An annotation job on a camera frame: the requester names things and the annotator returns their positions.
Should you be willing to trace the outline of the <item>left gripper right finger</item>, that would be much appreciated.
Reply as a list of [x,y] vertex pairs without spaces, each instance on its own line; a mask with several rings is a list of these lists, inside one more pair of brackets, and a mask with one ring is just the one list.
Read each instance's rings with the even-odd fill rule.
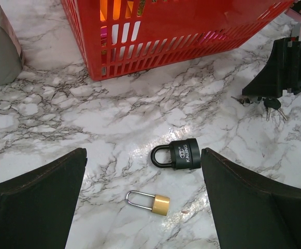
[[202,150],[202,171],[221,248],[301,248],[301,189]]

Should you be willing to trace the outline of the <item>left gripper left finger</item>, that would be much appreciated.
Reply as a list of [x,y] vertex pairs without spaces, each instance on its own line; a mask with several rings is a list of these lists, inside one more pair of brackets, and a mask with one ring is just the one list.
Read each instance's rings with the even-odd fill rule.
[[77,148],[0,183],[0,248],[65,248],[86,164]]

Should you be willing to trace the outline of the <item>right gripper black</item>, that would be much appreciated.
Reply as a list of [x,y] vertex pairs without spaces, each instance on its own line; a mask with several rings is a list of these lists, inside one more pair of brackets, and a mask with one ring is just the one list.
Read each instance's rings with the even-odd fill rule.
[[266,65],[242,89],[242,95],[280,98],[284,88],[294,95],[301,93],[301,41],[296,37],[274,41]]

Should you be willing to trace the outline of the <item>bunch of keys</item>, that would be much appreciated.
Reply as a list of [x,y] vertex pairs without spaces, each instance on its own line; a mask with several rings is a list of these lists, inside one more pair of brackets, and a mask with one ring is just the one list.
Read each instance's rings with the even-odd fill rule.
[[284,113],[282,109],[282,105],[277,98],[264,98],[264,97],[252,98],[249,96],[241,96],[241,97],[231,96],[231,98],[243,106],[262,103],[266,110],[266,121],[270,121],[271,115],[274,111],[277,111],[285,121],[288,121],[288,117]]

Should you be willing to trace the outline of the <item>black padlock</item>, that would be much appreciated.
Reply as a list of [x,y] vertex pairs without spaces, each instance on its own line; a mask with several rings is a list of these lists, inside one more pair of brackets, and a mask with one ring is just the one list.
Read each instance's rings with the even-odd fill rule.
[[[160,150],[169,150],[171,162],[159,163],[155,156]],[[172,168],[175,170],[200,169],[201,157],[196,138],[172,141],[167,145],[159,145],[150,154],[152,163],[158,168]]]

